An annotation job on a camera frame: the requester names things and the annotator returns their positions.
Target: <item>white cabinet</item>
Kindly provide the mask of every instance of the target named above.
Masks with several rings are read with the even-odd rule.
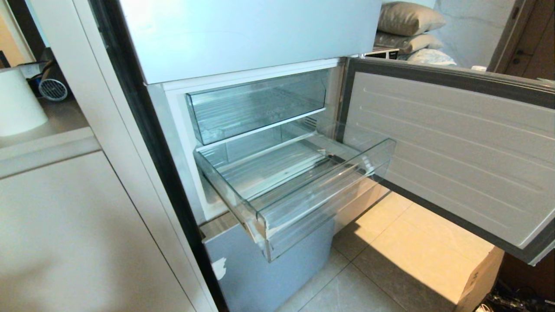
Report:
[[[1,311],[194,311],[103,152],[0,180]]]

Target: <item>transparent freezer drawer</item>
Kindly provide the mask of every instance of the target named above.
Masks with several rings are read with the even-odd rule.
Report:
[[[186,94],[203,145],[324,107],[329,69]]]
[[[338,129],[346,143],[334,139]],[[195,157],[272,261],[376,185],[394,148],[383,135],[307,117],[199,148]]]

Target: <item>fan grille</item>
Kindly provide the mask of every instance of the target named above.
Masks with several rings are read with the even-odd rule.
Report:
[[[52,101],[63,100],[68,96],[68,90],[63,83],[55,79],[44,79],[38,86],[42,96]]]

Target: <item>open freezer door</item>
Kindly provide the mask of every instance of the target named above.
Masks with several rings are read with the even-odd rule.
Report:
[[[339,118],[397,142],[383,185],[530,264],[554,248],[553,85],[351,59]]]

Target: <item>cabinet door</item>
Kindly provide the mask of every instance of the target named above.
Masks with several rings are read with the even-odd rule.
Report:
[[[0,180],[1,311],[194,311],[103,152]]]
[[[397,141],[385,186],[535,263],[555,244],[554,94],[530,79],[353,59],[340,119]]]

